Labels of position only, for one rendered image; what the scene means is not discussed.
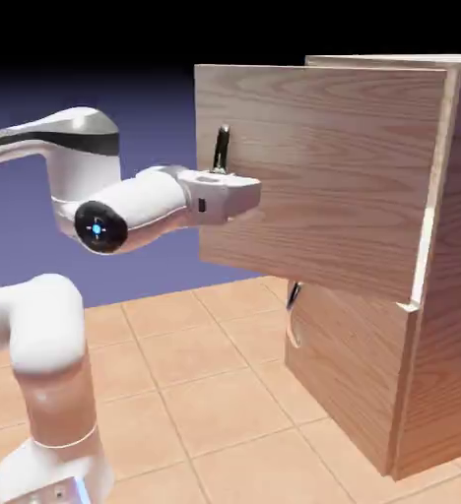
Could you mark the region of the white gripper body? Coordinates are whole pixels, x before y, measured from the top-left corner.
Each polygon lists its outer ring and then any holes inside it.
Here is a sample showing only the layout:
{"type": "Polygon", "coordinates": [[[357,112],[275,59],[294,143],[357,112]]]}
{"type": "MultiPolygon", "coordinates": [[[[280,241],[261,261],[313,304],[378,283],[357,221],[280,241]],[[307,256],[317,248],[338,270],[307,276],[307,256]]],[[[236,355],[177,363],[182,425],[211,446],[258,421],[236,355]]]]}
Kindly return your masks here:
{"type": "Polygon", "coordinates": [[[228,220],[233,220],[259,206],[262,189],[260,180],[229,175],[226,184],[225,215],[228,220]]]}

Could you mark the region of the large wood cabinet door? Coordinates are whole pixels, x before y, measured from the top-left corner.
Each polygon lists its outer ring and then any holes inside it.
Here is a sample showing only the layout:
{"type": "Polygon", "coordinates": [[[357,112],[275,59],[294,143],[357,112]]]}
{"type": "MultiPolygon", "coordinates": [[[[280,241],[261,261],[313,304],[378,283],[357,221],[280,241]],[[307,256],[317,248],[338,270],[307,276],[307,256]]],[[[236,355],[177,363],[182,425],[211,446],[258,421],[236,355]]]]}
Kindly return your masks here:
{"type": "Polygon", "coordinates": [[[200,168],[230,126],[228,168],[262,183],[249,215],[199,235],[202,260],[408,302],[446,72],[201,65],[200,168]]]}

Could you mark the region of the straight metal door handle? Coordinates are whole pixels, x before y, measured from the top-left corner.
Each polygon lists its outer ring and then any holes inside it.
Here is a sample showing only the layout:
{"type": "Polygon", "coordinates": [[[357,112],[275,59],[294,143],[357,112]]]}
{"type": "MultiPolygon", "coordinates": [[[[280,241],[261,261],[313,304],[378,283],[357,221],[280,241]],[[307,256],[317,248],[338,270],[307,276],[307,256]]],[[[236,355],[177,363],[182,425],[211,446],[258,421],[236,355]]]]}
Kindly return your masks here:
{"type": "Polygon", "coordinates": [[[212,172],[227,173],[227,158],[229,151],[229,142],[231,137],[231,128],[223,124],[217,134],[215,143],[212,172]]]}

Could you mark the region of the light wood cabinet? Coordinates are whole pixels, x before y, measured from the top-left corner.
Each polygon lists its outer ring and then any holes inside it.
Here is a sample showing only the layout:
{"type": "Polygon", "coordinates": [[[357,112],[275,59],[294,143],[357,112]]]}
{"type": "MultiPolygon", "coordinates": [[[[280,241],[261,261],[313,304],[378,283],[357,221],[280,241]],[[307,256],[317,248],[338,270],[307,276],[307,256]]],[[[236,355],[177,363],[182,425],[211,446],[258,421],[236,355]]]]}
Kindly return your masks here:
{"type": "Polygon", "coordinates": [[[461,457],[461,54],[338,55],[333,63],[447,74],[416,275],[419,315],[392,471],[400,480],[461,457]]]}

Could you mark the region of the small wood cabinet door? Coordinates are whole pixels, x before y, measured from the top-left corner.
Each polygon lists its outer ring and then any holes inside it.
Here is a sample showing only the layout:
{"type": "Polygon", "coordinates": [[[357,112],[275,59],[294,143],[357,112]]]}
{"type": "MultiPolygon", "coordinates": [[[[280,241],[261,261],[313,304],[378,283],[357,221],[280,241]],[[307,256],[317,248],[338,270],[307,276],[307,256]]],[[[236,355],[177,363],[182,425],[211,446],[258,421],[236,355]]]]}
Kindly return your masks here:
{"type": "Polygon", "coordinates": [[[419,307],[303,283],[285,363],[381,474],[395,458],[419,307]]]}

